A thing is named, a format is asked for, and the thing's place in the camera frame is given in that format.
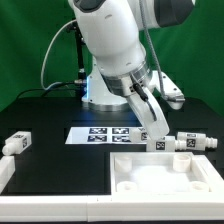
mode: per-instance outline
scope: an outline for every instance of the white plastic tray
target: white plastic tray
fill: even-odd
[[[224,181],[215,168],[205,156],[192,153],[112,153],[111,187],[112,195],[128,197],[142,193],[224,194]]]

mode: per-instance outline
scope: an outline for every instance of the black table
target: black table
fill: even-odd
[[[224,119],[198,99],[187,98],[179,111],[158,101],[169,135],[198,132],[219,140],[217,149],[194,154],[205,154],[224,178]],[[110,194],[110,152],[144,152],[145,145],[65,145],[65,140],[71,127],[125,126],[140,126],[131,110],[92,111],[74,98],[16,100],[0,112],[0,146],[17,131],[31,131],[33,143],[15,156],[16,172],[2,195]]]

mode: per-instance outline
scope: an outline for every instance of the cable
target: cable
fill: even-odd
[[[16,99],[19,99],[20,96],[22,96],[23,94],[25,93],[28,93],[28,92],[35,92],[35,91],[44,91],[43,89],[27,89],[27,90],[24,90],[22,91],[21,93],[19,93],[16,97]]]
[[[63,87],[63,86],[68,86],[68,85],[75,85],[75,83],[74,82],[57,83],[54,86],[52,86],[51,88],[45,90],[45,92],[41,95],[41,97],[45,97],[51,91],[56,90],[56,88],[60,88],[60,87]]]
[[[50,50],[55,42],[55,40],[57,39],[57,37],[59,36],[59,34],[69,25],[71,25],[72,23],[76,22],[76,20],[72,20],[68,23],[66,23],[56,34],[55,36],[53,37],[48,49],[47,49],[47,52],[45,54],[45,57],[44,57],[44,61],[43,61],[43,64],[42,64],[42,69],[41,69],[41,86],[44,90],[49,90],[51,89],[52,87],[56,86],[56,85],[59,85],[59,84],[62,84],[62,82],[55,82],[55,83],[52,83],[51,85],[49,85],[48,87],[45,87],[44,86],[44,72],[45,72],[45,67],[46,67],[46,63],[47,63],[47,59],[48,59],[48,55],[50,53]]]
[[[71,91],[71,90],[72,91],[76,91],[76,89],[73,89],[73,88],[67,88],[67,89],[51,89],[50,91],[44,90],[44,89],[27,89],[27,90],[24,90],[21,93],[19,93],[17,95],[16,99],[19,99],[23,94],[28,93],[28,92],[44,91],[45,93],[43,95],[46,96],[47,94],[49,94],[52,91]]]
[[[161,71],[159,60],[157,58],[157,55],[156,55],[156,52],[155,52],[155,49],[154,49],[154,46],[153,46],[153,43],[152,43],[152,39],[151,39],[150,34],[148,32],[143,4],[144,4],[143,1],[139,0],[139,6],[140,6],[140,12],[141,12],[143,28],[144,28],[144,32],[145,32],[147,43],[148,43],[148,45],[150,47],[150,50],[151,50],[151,53],[152,53],[153,60],[154,60],[154,62],[156,64],[156,69],[157,69],[158,76],[159,76],[161,95],[162,95],[163,99],[167,100],[167,96],[166,96],[165,91],[164,91],[162,71]]]

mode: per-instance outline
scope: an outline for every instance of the white cable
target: white cable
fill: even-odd
[[[52,83],[51,85],[49,85],[48,87],[45,87],[44,86],[44,72],[45,72],[45,67],[46,67],[46,63],[47,63],[47,59],[48,59],[48,55],[50,53],[50,50],[55,42],[55,40],[57,39],[57,37],[59,36],[59,34],[67,27],[69,26],[70,24],[76,22],[76,20],[72,20],[68,23],[66,23],[56,34],[55,36],[53,37],[48,49],[47,49],[47,52],[45,54],[45,57],[44,57],[44,61],[43,61],[43,64],[42,64],[42,69],[41,69],[41,86],[44,90],[49,90],[50,88],[52,88],[53,86],[57,85],[57,84],[61,84],[61,82],[55,82],[55,83]]]

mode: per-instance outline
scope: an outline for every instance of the black cable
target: black cable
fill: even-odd
[[[150,102],[149,102],[149,98],[148,98],[147,94],[143,91],[142,87],[141,87],[138,83],[135,83],[135,84],[133,85],[133,88],[134,88],[134,90],[138,93],[138,95],[140,96],[140,98],[141,98],[144,102],[147,103],[147,105],[149,106],[149,109],[150,109],[150,111],[151,111],[151,113],[152,113],[152,116],[153,116],[154,121],[157,121],[156,113],[155,113],[155,111],[154,111],[152,105],[151,105]]]
[[[16,97],[16,99],[19,99],[20,96],[22,96],[23,94],[25,93],[28,93],[28,92],[35,92],[35,91],[44,91],[44,89],[27,89],[27,90],[24,90],[22,91],[21,93],[19,93]]]

